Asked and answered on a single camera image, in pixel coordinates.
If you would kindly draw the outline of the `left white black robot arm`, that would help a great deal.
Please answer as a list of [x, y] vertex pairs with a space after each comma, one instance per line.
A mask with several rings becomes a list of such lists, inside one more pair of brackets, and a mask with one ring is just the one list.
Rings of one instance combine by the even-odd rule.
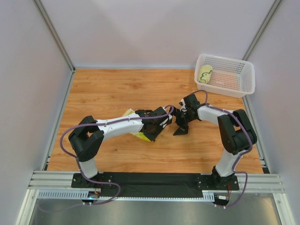
[[150, 141], [154, 141], [162, 130], [171, 124], [173, 107], [167, 111], [164, 107], [156, 110], [136, 110], [122, 117], [96, 120], [92, 116], [85, 117], [73, 129], [68, 140], [75, 152], [79, 168], [86, 178], [91, 179], [98, 174], [95, 163], [103, 141], [124, 134], [141, 133]]

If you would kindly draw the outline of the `yellow green towel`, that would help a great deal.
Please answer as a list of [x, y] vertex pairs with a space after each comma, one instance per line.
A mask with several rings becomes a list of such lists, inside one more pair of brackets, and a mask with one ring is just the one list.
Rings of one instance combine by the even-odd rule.
[[[128, 116], [135, 113], [134, 110], [132, 109], [127, 109], [122, 116]], [[142, 132], [138, 132], [138, 133], [130, 133], [131, 135], [143, 140], [143, 141], [147, 141], [147, 142], [151, 142], [151, 140], [149, 138], [146, 137], [146, 135], [144, 135]]]

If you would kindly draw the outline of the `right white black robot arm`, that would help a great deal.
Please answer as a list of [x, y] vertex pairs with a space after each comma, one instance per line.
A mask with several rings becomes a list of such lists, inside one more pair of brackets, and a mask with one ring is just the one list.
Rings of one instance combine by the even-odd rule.
[[174, 109], [173, 116], [179, 127], [174, 135], [186, 135], [189, 123], [194, 120], [218, 125], [224, 151], [212, 169], [210, 182], [216, 187], [229, 184], [234, 178], [236, 165], [257, 142], [256, 133], [246, 112], [242, 109], [220, 109], [207, 102], [201, 104], [195, 94], [190, 94], [180, 101], [180, 108]]

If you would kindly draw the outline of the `green patterned towel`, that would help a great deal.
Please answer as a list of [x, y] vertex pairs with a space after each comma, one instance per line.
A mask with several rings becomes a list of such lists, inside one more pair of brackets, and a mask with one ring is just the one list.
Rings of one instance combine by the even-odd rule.
[[203, 65], [200, 67], [197, 81], [199, 83], [208, 84], [210, 81], [211, 74], [213, 72], [213, 68], [210, 65]]

